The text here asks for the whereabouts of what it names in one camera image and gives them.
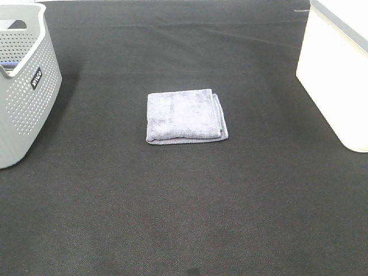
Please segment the lavender grey towel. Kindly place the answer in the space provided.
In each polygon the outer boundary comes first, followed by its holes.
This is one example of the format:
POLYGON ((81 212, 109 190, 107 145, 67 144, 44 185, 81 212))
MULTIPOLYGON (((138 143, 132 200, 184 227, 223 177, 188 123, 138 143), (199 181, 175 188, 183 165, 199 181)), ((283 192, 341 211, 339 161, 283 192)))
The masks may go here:
POLYGON ((228 137, 219 97, 211 89, 151 93, 147 96, 147 143, 209 143, 228 137))

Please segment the black fabric table mat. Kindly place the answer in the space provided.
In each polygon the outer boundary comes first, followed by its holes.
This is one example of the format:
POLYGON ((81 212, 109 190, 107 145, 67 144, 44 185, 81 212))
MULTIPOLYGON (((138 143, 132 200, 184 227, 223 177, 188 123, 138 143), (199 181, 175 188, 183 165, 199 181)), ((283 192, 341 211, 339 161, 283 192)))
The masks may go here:
POLYGON ((1 171, 2 275, 366 275, 367 155, 296 78, 308 1, 57 1, 63 81, 1 171), (212 89, 229 138, 146 143, 149 93, 212 89))

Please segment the white plastic bin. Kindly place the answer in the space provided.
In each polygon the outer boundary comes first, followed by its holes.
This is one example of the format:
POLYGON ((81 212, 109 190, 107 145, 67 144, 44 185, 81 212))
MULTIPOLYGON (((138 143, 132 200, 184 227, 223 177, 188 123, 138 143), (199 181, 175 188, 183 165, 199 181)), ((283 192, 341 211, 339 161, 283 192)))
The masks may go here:
POLYGON ((341 143, 367 152, 367 1, 311 1, 296 76, 341 143))

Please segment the grey perforated plastic basket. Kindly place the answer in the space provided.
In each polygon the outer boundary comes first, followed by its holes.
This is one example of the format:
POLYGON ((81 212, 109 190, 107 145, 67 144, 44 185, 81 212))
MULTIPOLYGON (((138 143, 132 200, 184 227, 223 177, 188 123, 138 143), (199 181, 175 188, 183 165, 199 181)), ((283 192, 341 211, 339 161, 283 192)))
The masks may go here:
POLYGON ((3 3, 1 19, 22 21, 24 28, 1 31, 1 168, 28 152, 55 103, 62 75, 40 3, 3 3))

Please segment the blue item inside basket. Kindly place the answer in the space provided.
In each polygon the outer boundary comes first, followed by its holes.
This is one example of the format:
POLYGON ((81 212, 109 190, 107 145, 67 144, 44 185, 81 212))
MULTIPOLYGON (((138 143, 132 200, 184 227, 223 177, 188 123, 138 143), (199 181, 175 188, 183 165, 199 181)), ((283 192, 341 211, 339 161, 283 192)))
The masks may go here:
POLYGON ((3 61, 0 61, 0 65, 5 70, 14 70, 18 66, 18 64, 19 64, 19 62, 3 62, 3 61))

